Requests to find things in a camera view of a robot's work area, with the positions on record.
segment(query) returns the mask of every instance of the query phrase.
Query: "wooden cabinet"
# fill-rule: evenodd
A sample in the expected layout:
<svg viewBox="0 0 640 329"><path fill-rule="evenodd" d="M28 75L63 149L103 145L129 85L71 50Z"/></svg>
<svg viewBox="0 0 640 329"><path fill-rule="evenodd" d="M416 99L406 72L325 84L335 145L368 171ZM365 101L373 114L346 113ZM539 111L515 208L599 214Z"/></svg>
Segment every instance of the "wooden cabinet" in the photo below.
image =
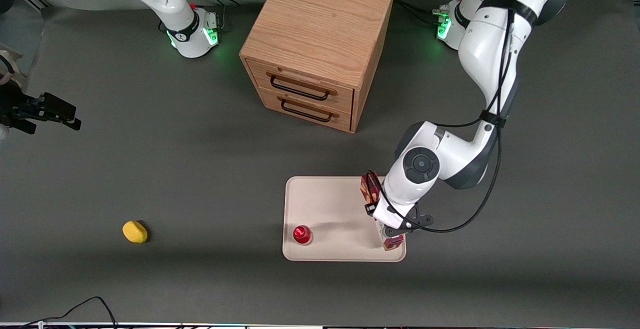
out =
<svg viewBox="0 0 640 329"><path fill-rule="evenodd" d="M393 0L267 0L240 58L270 110L355 133Z"/></svg>

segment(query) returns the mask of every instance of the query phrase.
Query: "gray mat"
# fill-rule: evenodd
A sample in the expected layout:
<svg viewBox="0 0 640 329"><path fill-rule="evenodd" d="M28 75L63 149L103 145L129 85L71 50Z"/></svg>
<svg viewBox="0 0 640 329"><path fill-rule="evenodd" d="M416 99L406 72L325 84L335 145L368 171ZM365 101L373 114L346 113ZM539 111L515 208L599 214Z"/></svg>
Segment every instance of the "gray mat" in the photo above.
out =
<svg viewBox="0 0 640 329"><path fill-rule="evenodd" d="M0 146L3 321L101 295L121 322L640 326L631 0L570 0L534 30L484 212L410 235L393 264L287 261L285 183L384 174L410 124L468 122L480 90L434 28L394 7L358 133L267 110L238 59L258 11L230 7L221 46L195 60L150 10L45 13L30 92L75 104L83 126L42 123ZM486 189L437 183L421 206L450 227ZM128 220L153 241L128 243ZM108 316L94 302L68 319Z"/></svg>

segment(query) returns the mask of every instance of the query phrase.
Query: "red bottle cap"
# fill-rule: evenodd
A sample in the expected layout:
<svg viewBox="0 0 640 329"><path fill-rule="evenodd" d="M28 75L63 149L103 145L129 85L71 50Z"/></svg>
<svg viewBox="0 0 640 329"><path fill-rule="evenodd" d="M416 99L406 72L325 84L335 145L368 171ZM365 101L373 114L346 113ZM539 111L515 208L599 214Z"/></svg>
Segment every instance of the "red bottle cap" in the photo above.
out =
<svg viewBox="0 0 640 329"><path fill-rule="evenodd" d="M293 229L293 239L299 244L307 244L311 241L311 229L307 225L299 225Z"/></svg>

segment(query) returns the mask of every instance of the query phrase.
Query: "wood grain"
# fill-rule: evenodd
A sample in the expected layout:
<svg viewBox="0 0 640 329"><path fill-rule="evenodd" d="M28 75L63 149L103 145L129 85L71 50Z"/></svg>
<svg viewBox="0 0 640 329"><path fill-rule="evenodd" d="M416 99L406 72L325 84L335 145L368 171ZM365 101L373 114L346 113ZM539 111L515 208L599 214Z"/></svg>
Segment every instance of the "wood grain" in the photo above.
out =
<svg viewBox="0 0 640 329"><path fill-rule="evenodd" d="M245 58L360 89L389 0L267 0Z"/></svg>
<svg viewBox="0 0 640 329"><path fill-rule="evenodd" d="M368 63L368 67L362 78L361 90L355 90L353 94L351 130L354 132L356 131L356 128L358 127L358 124L360 122L362 111L364 110L364 104L367 101L367 96L369 95L369 90L371 89L371 83L373 83L373 78L376 74L378 63L380 62L382 48L385 45L385 38L387 36L387 26L389 25L389 17L391 16L391 6L393 5L393 1L394 0L389 0L387 7L388 10L386 11L384 21L382 22L382 27L380 28L377 42L375 43L375 46L373 48L371 61Z"/></svg>

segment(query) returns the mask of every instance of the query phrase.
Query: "drawer handle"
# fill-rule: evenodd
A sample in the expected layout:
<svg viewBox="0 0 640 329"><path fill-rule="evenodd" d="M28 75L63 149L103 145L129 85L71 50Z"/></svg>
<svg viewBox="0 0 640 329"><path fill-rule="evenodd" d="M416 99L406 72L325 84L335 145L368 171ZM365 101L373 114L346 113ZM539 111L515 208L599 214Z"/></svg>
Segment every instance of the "drawer handle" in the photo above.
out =
<svg viewBox="0 0 640 329"><path fill-rule="evenodd" d="M276 88L276 89L279 89L279 90L284 90L285 92L290 92L290 93L293 93L293 94L301 95L301 96L303 96L305 98L313 99L314 101L320 101L320 102L321 101L326 101L327 98L329 98L329 91L328 90L324 92L324 95L318 96L318 95L308 94L307 92L304 92L304 91L295 90L293 88L286 87L284 85L276 84L276 83L274 83L274 80L276 80L276 76L272 75L271 76L271 80L270 80L271 86Z"/></svg>
<svg viewBox="0 0 640 329"><path fill-rule="evenodd" d="M318 122L328 123L331 120L331 117L333 116L333 114L331 114L331 113L329 113L329 117L319 117L319 116L307 114L306 112L302 112L302 111L295 110L295 109L292 109L292 108L287 108L286 106L284 106L287 103L287 101L285 99L280 99L280 101L281 101L280 102L280 107L282 108L282 110L288 111L289 113L293 113L293 114L296 114L296 115L302 115L302 117L313 119L313 120L317 120Z"/></svg>

